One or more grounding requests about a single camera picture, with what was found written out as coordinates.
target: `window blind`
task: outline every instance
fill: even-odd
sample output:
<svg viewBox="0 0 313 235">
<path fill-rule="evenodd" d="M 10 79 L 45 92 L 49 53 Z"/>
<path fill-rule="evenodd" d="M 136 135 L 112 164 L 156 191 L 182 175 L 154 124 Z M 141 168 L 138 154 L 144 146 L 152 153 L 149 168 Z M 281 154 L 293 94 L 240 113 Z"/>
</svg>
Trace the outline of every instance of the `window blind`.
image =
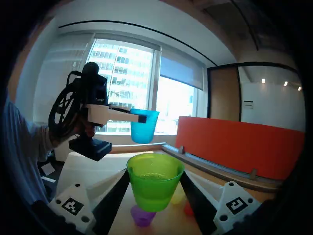
<svg viewBox="0 0 313 235">
<path fill-rule="evenodd" d="M 174 49 L 162 47 L 160 75 L 203 90 L 205 65 Z"/>
</svg>

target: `paper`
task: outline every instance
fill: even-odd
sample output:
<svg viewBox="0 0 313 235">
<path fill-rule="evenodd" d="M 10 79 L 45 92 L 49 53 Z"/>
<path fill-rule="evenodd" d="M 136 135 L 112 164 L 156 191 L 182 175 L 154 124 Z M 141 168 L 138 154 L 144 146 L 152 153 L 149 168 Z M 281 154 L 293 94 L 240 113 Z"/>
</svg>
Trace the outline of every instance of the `paper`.
<svg viewBox="0 0 313 235">
<path fill-rule="evenodd" d="M 50 178 L 47 178 L 47 177 L 45 177 L 45 176 L 42 176 L 41 177 L 43 180 L 46 180 L 46 181 L 49 181 L 49 182 L 51 182 L 51 183 L 55 183 L 55 179 L 50 179 Z"/>
<path fill-rule="evenodd" d="M 55 172 L 56 170 L 53 168 L 51 163 L 48 163 L 41 167 L 45 175 L 50 175 L 51 173 Z"/>
</svg>

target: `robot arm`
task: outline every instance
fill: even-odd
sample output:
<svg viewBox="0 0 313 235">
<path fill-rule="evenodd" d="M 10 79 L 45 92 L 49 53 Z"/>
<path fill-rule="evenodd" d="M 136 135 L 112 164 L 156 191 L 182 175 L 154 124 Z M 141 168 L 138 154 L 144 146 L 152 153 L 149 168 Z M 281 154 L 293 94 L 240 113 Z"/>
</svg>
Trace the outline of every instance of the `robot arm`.
<svg viewBox="0 0 313 235">
<path fill-rule="evenodd" d="M 130 114 L 130 109 L 126 107 L 87 104 L 86 108 L 88 108 L 88 121 L 102 125 L 106 125 L 108 120 L 140 123 L 146 123 L 147 120 L 147 117 L 144 115 Z"/>
<path fill-rule="evenodd" d="M 49 128 L 57 137 L 68 137 L 82 115 L 95 126 L 107 124 L 108 120 L 146 123 L 147 117 L 130 113 L 129 108 L 109 105 L 106 78 L 98 74 L 95 62 L 85 64 L 83 71 L 72 71 L 67 77 L 67 85 L 57 97 L 49 115 Z M 69 83 L 71 75 L 80 76 Z M 99 161 L 112 149 L 106 141 L 90 138 L 80 133 L 70 140 L 71 150 L 92 160 Z"/>
</svg>

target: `white wall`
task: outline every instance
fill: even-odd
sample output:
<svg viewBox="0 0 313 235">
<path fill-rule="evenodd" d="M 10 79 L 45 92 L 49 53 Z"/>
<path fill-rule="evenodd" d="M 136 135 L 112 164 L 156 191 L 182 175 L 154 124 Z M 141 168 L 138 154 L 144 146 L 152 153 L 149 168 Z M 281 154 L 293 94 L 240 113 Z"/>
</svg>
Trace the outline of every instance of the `white wall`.
<svg viewBox="0 0 313 235">
<path fill-rule="evenodd" d="M 46 53 L 56 36 L 56 30 L 56 21 L 53 19 L 45 26 L 38 36 L 25 60 L 25 63 L 22 65 L 22 71 L 17 80 L 18 86 L 16 90 L 15 105 L 25 118 L 30 121 L 33 120 L 34 94 L 38 75 Z"/>
<path fill-rule="evenodd" d="M 189 44 L 218 65 L 236 62 L 230 50 L 207 27 L 185 12 L 158 0 L 76 0 L 57 11 L 56 18 L 58 26 L 85 20 L 116 20 L 139 24 Z M 104 22 L 84 23 L 61 28 L 59 32 L 81 30 L 113 30 L 145 36 L 178 48 L 208 67 L 213 66 L 203 56 L 176 40 L 135 26 Z"/>
<path fill-rule="evenodd" d="M 254 108 L 242 104 L 241 121 L 305 131 L 302 91 L 271 83 L 242 83 L 242 102 L 253 101 Z"/>
</svg>

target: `green cup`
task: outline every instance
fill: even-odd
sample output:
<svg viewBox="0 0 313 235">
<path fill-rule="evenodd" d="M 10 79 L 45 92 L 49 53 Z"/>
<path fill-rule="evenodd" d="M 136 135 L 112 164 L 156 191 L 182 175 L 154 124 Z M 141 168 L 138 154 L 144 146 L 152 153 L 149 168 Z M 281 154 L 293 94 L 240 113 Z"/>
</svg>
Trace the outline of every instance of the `green cup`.
<svg viewBox="0 0 313 235">
<path fill-rule="evenodd" d="M 160 212 L 170 202 L 184 165 L 164 154 L 139 154 L 127 162 L 137 205 L 146 212 Z"/>
</svg>

